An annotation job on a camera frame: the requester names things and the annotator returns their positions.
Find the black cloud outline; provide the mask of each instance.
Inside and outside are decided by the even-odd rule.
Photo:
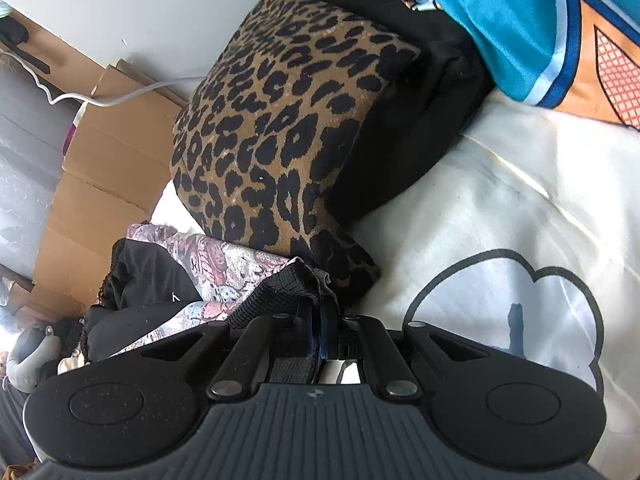
[[[586,283],[584,283],[583,280],[578,278],[578,276],[576,276],[570,270],[567,270],[563,267],[543,267],[542,269],[535,270],[531,266],[531,264],[524,258],[524,256],[510,249],[492,249],[490,251],[484,251],[482,253],[474,254],[473,256],[465,258],[464,260],[460,260],[452,266],[447,267],[447,269],[443,270],[429,283],[427,283],[427,285],[420,292],[418,292],[414,300],[409,305],[409,308],[404,314],[404,320],[402,324],[406,324],[413,319],[415,311],[418,310],[418,307],[422,303],[422,300],[424,300],[424,298],[426,298],[427,295],[444,280],[450,278],[459,270],[466,269],[467,267],[471,267],[475,264],[487,260],[495,260],[496,258],[508,258],[510,260],[516,261],[529,273],[534,283],[540,278],[544,278],[545,276],[560,276],[561,278],[564,278],[573,283],[581,291],[581,293],[584,294],[584,297],[587,299],[587,304],[591,309],[591,313],[593,314],[593,320],[596,324],[596,345],[593,352],[593,360],[589,364],[589,368],[593,373],[593,377],[596,379],[597,392],[600,397],[603,397],[604,382],[602,380],[600,366],[598,365],[598,361],[600,359],[600,356],[602,355],[602,345],[604,342],[604,324],[602,322],[602,314],[600,313],[600,309],[598,307],[596,299],[593,297],[593,294],[589,290],[589,287],[586,285]]]

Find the pillow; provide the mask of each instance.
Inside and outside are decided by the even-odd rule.
[[[325,201],[372,104],[418,54],[331,4],[261,0],[178,115],[178,197],[207,235],[300,256],[356,300],[378,269]]]

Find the cable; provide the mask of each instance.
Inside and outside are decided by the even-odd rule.
[[[92,97],[87,97],[86,95],[82,95],[82,94],[62,94],[61,96],[58,96],[55,99],[52,99],[51,92],[49,91],[49,89],[40,82],[40,80],[38,79],[38,75],[19,56],[16,56],[13,52],[6,52],[4,50],[0,50],[0,54],[5,54],[6,56],[13,57],[18,63],[22,65],[22,67],[27,72],[31,74],[31,76],[33,77],[33,80],[36,82],[36,86],[41,90],[44,90],[44,93],[47,94],[47,101],[49,101],[50,105],[57,104],[64,99],[76,99],[78,101],[84,101],[85,103],[89,103],[94,106],[107,108],[110,106],[122,104],[123,102],[126,102],[135,97],[138,97],[139,95],[142,95],[146,92],[151,92],[152,90],[156,90],[158,88],[175,85],[177,83],[184,83],[186,81],[202,81],[204,79],[204,76],[191,76],[191,77],[179,77],[176,79],[171,79],[169,81],[161,81],[159,83],[153,83],[152,85],[149,85],[149,86],[144,86],[134,92],[131,92],[130,94],[123,95],[122,97],[118,97],[117,99],[113,99],[111,101],[98,101],[96,99],[93,99]]]

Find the pink patterned garment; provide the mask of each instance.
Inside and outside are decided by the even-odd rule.
[[[226,319],[262,280],[291,261],[202,234],[179,233],[169,226],[133,224],[127,238],[164,247],[184,267],[206,302],[207,320]]]

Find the cloud print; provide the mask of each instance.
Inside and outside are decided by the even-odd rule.
[[[602,394],[603,327],[587,286],[561,267],[534,270],[498,249],[441,272],[416,296],[412,319],[567,372]]]

